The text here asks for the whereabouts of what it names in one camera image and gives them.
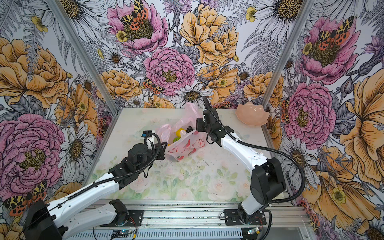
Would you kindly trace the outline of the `pink plastic bag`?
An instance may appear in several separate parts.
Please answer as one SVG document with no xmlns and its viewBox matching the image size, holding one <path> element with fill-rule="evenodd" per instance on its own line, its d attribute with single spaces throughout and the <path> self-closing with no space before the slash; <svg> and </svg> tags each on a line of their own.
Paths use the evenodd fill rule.
<svg viewBox="0 0 384 240">
<path fill-rule="evenodd" d="M 168 123 L 156 130 L 156 134 L 162 142 L 167 142 L 165 156 L 170 159 L 181 161 L 202 149 L 207 144 L 206 133 L 199 133 L 196 130 L 196 120 L 202 118 L 202 112 L 196 104 L 187 103 L 182 109 L 180 117 L 171 118 Z M 194 131 L 187 133 L 180 140 L 173 143 L 178 129 L 187 129 L 191 126 Z"/>
</svg>

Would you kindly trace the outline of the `pink petal-shaped bowl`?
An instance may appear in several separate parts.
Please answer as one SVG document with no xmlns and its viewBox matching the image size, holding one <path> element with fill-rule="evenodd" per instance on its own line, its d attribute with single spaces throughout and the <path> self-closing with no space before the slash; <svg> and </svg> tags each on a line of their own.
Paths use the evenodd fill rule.
<svg viewBox="0 0 384 240">
<path fill-rule="evenodd" d="M 235 114 L 242 123 L 251 127 L 258 127 L 266 124 L 270 117 L 270 113 L 266 112 L 262 105 L 254 105 L 252 102 L 238 105 Z"/>
</svg>

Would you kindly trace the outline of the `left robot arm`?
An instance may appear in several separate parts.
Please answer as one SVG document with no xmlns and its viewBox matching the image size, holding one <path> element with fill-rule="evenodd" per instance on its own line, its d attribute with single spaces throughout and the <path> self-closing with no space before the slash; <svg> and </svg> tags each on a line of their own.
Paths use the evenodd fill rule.
<svg viewBox="0 0 384 240">
<path fill-rule="evenodd" d="M 140 174 L 145 177 L 156 160 L 164 160 L 166 142 L 152 131 L 143 133 L 144 142 L 134 145 L 123 160 L 91 184 L 72 194 L 44 203 L 39 200 L 30 207 L 23 233 L 27 240 L 67 240 L 96 226 L 123 226 L 129 211 L 120 200 L 88 211 L 98 200 L 122 190 Z"/>
</svg>

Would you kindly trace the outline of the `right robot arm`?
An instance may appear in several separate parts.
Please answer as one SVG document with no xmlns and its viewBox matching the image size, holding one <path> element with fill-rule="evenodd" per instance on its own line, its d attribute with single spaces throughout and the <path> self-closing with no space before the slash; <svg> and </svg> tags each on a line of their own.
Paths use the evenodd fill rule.
<svg viewBox="0 0 384 240">
<path fill-rule="evenodd" d="M 282 166 L 276 158 L 269 159 L 257 152 L 261 146 L 241 141 L 233 129 L 222 124 L 217 110 L 206 97 L 203 102 L 205 110 L 203 117 L 196 120 L 197 131 L 207 133 L 210 144 L 227 150 L 251 173 L 251 194 L 238 205 L 240 221 L 247 224 L 287 189 Z"/>
</svg>

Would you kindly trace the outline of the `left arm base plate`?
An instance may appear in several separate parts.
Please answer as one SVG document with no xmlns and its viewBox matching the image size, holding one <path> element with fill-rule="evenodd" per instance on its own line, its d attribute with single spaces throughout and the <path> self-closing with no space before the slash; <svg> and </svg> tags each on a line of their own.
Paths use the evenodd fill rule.
<svg viewBox="0 0 384 240">
<path fill-rule="evenodd" d="M 101 227 L 140 227 L 143 218 L 143 210 L 129 210 L 124 213 L 119 213 L 111 223 L 101 225 Z"/>
</svg>

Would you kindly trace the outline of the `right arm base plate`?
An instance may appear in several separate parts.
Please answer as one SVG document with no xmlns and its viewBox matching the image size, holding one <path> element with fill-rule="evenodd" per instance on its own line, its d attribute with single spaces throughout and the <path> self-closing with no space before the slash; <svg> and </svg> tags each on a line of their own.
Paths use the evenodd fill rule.
<svg viewBox="0 0 384 240">
<path fill-rule="evenodd" d="M 226 226 L 249 226 L 249 225 L 266 225 L 267 219 L 264 213 L 256 211 L 252 215 L 248 215 L 242 210 L 225 209 L 224 221 Z"/>
</svg>

